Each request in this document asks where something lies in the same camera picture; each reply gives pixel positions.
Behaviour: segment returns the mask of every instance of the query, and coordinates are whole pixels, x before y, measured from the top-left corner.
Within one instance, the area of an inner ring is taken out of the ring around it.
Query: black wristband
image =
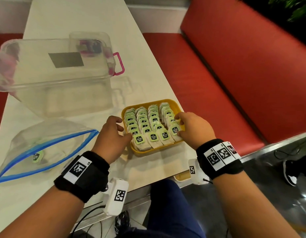
[[[212,180],[223,174],[235,175],[243,171],[243,164],[239,159],[236,159],[231,163],[226,164],[224,167],[220,168],[217,171],[213,168],[210,161],[207,160],[207,157],[204,155],[204,153],[222,142],[223,142],[222,139],[213,139],[204,143],[196,150],[197,160],[199,162],[200,168]]]
[[[88,162],[88,165],[82,164],[81,157],[91,162]],[[87,203],[91,196],[106,190],[109,167],[110,165],[101,156],[87,151],[77,156],[56,178],[54,184],[59,190],[68,191]]]

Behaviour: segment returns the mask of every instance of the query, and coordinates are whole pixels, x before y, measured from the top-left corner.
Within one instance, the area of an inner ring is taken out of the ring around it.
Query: yellow tray
[[[124,125],[124,130],[127,132],[127,125],[124,122],[124,113],[126,112],[127,109],[130,109],[130,108],[137,109],[137,108],[142,107],[142,106],[145,107],[146,109],[148,109],[148,107],[152,104],[157,104],[158,106],[160,106],[160,104],[164,103],[164,102],[169,103],[170,108],[173,110],[175,115],[178,114],[179,112],[181,112],[181,109],[179,108],[178,104],[174,100],[171,100],[171,99],[163,99],[163,100],[154,101],[154,102],[150,102],[150,103],[142,103],[142,104],[129,106],[129,107],[124,108],[124,110],[122,110],[122,113],[121,113],[121,117],[122,117],[123,125]],[[180,127],[181,127],[182,130],[185,130],[184,125],[180,125]],[[167,148],[174,147],[175,145],[178,145],[181,142],[183,142],[183,140],[177,141],[177,142],[172,143],[172,144],[163,145],[163,146],[158,147],[158,148],[152,148],[152,149],[147,150],[147,151],[137,151],[133,147],[133,144],[131,143],[131,149],[133,150],[133,152],[136,156],[143,157],[143,156],[146,156],[146,155],[154,154],[156,152],[159,152],[159,151],[167,149]]]

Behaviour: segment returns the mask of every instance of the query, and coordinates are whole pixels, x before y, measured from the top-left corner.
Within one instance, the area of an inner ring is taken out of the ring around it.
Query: hand
[[[185,131],[177,132],[177,135],[194,150],[202,144],[216,138],[211,125],[202,117],[191,112],[180,112],[175,119],[181,119],[180,125],[185,125]]]
[[[119,135],[123,127],[117,123],[121,123],[122,119],[116,116],[110,116],[103,125],[92,152],[101,156],[108,164],[113,163],[120,157],[125,147],[131,142],[132,134],[127,133],[125,136]]]

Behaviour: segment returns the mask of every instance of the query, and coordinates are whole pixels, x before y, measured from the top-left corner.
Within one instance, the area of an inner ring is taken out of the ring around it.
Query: black shoe
[[[287,184],[291,186],[296,186],[297,184],[297,177],[299,176],[299,172],[295,172],[293,170],[293,163],[295,161],[292,160],[285,160],[283,161],[283,175],[287,182]]]
[[[126,232],[130,227],[130,216],[127,210],[115,217],[114,230],[116,235]]]

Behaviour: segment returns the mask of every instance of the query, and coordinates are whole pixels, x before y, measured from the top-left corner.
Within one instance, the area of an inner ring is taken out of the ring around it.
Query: clear plastic box
[[[10,40],[0,49],[0,91],[9,92],[43,118],[111,108],[114,70],[106,33]]]

